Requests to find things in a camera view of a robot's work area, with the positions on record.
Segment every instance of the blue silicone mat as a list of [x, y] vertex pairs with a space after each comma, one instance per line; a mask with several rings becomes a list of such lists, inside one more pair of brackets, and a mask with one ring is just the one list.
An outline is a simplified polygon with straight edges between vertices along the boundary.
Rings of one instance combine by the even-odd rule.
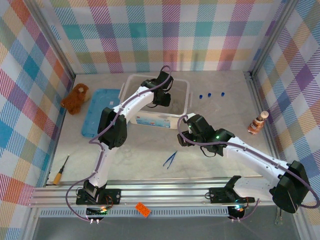
[[84, 137], [93, 138], [98, 134], [102, 110], [106, 107], [112, 109], [119, 105], [119, 93], [120, 89], [103, 88], [94, 92], [81, 130]]

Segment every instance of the blue tweezers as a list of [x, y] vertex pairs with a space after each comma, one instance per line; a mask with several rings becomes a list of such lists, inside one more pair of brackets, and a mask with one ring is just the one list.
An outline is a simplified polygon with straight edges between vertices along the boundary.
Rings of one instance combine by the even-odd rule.
[[175, 151], [174, 152], [174, 154], [172, 154], [169, 158], [168, 158], [168, 160], [167, 161], [165, 161], [165, 163], [162, 165], [162, 167], [164, 167], [165, 166], [165, 164], [168, 162], [168, 161], [170, 161], [171, 160], [171, 162], [169, 163], [169, 166], [166, 168], [166, 169], [168, 169], [169, 167], [170, 167], [170, 165], [172, 164], [172, 162], [173, 162], [173, 160], [174, 160], [174, 158], [175, 158], [175, 156], [176, 156], [176, 153], [177, 153], [178, 151]]

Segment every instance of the orange block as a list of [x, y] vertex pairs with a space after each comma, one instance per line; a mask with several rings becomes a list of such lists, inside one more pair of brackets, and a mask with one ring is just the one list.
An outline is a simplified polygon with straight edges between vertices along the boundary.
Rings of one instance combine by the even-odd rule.
[[143, 205], [142, 202], [138, 202], [138, 204], [135, 206], [135, 209], [137, 209], [138, 212], [141, 213], [145, 218], [151, 213], [150, 209]]

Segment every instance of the marble tabletop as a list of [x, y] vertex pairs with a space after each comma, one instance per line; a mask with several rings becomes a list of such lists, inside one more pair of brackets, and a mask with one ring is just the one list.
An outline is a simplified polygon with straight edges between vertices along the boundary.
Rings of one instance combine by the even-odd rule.
[[[74, 84], [84, 83], [92, 93], [101, 88], [120, 89], [131, 74], [80, 74]], [[158, 76], [159, 73], [139, 74]], [[263, 132], [258, 135], [247, 132], [248, 125], [258, 112], [242, 71], [180, 71], [173, 72], [172, 76], [190, 83], [193, 100], [188, 113], [203, 115], [214, 129], [227, 129], [247, 144], [270, 154]], [[70, 157], [61, 181], [83, 179], [95, 168], [99, 147], [88, 144], [90, 139], [81, 134], [89, 105], [90, 101], [86, 102], [79, 114], [66, 113], [48, 183], [52, 183], [68, 154]], [[112, 180], [258, 176], [237, 159], [219, 155], [209, 158], [198, 146], [180, 146], [176, 129], [129, 123], [127, 131], [126, 142], [117, 151], [110, 168], [109, 178]], [[163, 167], [175, 151], [177, 153], [170, 168]]]

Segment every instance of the brown stuffed toy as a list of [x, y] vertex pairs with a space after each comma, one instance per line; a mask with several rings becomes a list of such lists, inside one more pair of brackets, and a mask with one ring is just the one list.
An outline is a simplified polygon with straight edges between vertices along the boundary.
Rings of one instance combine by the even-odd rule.
[[90, 97], [89, 88], [83, 83], [78, 83], [69, 95], [62, 99], [61, 107], [67, 109], [71, 115], [77, 114], [80, 112], [82, 104]]

